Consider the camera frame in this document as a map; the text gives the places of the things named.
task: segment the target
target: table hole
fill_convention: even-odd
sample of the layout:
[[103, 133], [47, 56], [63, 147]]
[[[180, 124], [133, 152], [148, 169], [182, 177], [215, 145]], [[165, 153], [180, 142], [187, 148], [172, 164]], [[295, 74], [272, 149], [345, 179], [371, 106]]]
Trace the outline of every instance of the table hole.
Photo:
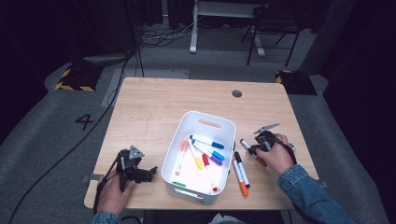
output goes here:
[[234, 90], [234, 91], [232, 92], [232, 94], [233, 94], [234, 97], [237, 97], [237, 98], [239, 98], [239, 97], [242, 96], [242, 92], [239, 91], [239, 90]]

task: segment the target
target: number 4 marking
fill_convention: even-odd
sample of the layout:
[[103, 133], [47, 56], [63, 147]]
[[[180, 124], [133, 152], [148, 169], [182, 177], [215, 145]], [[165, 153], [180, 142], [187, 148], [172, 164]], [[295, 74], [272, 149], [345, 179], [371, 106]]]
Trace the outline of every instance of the number 4 marking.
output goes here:
[[84, 123], [84, 127], [82, 128], [82, 130], [85, 131], [85, 129], [87, 128], [88, 123], [93, 123], [93, 120], [90, 120], [90, 118], [91, 118], [91, 115], [90, 114], [86, 114], [86, 115], [82, 116], [81, 118], [76, 119], [75, 123]]

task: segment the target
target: orange marker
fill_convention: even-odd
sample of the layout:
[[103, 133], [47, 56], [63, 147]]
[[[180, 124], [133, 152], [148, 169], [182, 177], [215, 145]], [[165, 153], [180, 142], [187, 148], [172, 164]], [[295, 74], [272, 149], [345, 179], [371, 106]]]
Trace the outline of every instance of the orange marker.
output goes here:
[[239, 170], [238, 162], [236, 161], [236, 159], [233, 159], [233, 168], [235, 169], [236, 175], [238, 176], [239, 187], [241, 187], [242, 195], [244, 195], [244, 197], [247, 197], [248, 189], [241, 175], [241, 171]]

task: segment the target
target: chair leg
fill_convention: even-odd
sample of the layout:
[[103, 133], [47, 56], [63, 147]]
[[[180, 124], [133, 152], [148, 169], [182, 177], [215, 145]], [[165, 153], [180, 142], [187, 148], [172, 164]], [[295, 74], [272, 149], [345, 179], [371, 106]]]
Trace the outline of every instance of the chair leg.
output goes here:
[[248, 51], [247, 65], [250, 64], [250, 56], [251, 56], [251, 51], [253, 50], [254, 39], [256, 38], [256, 32], [257, 32], [257, 27], [255, 26], [253, 31], [253, 37], [251, 38], [251, 42], [250, 42], [250, 50]]
[[287, 67], [288, 64], [289, 64], [289, 61], [290, 61], [290, 58], [291, 58], [291, 54], [292, 54], [293, 51], [294, 51], [294, 46], [296, 45], [296, 42], [297, 42], [297, 39], [298, 39], [299, 34], [300, 34], [300, 31], [297, 32], [296, 36], [294, 37], [293, 45], [291, 46], [290, 53], [289, 53], [289, 57], [288, 57], [288, 59], [286, 60], [285, 67]]
[[283, 34], [277, 41], [276, 41], [276, 45], [279, 44], [279, 42], [283, 39], [283, 37], [285, 37], [286, 34]]
[[244, 34], [244, 37], [242, 38], [241, 43], [243, 43], [245, 41], [245, 38], [247, 37], [248, 32], [250, 31], [250, 29], [251, 29], [251, 25], [249, 25], [249, 27], [247, 28], [247, 32]]

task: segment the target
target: yellow and black hazard tape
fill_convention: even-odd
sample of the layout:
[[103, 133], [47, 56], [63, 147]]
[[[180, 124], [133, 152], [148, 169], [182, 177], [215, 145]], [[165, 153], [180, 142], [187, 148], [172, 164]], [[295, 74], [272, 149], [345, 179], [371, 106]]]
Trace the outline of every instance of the yellow and black hazard tape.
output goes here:
[[292, 72], [292, 71], [289, 71], [289, 70], [280, 70], [280, 71], [277, 71], [276, 74], [275, 74], [275, 78], [276, 78], [276, 82], [279, 83], [279, 84], [282, 84], [282, 83], [283, 83], [283, 82], [282, 82], [281, 73], [282, 73], [282, 74], [285, 74], [285, 73], [293, 73], [293, 72]]
[[66, 90], [66, 91], [95, 91], [95, 86], [81, 85], [81, 83], [74, 83], [71, 78], [71, 66], [67, 67], [61, 76], [58, 84], [55, 86], [55, 90]]

